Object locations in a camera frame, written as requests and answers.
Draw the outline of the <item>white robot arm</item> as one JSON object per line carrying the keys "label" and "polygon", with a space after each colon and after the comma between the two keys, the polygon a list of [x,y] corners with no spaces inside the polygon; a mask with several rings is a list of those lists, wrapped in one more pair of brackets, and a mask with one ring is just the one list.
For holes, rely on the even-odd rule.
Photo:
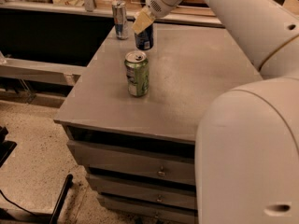
{"label": "white robot arm", "polygon": [[[182,0],[146,0],[136,33]],[[201,118],[199,224],[299,224],[299,21],[273,0],[205,0],[261,75]]]}

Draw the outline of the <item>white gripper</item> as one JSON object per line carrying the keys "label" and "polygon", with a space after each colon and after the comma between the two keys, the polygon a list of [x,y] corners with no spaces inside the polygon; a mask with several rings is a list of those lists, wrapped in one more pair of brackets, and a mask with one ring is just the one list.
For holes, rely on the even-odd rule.
{"label": "white gripper", "polygon": [[168,15],[182,0],[146,0],[146,5],[135,14],[133,30],[138,35],[157,18]]}

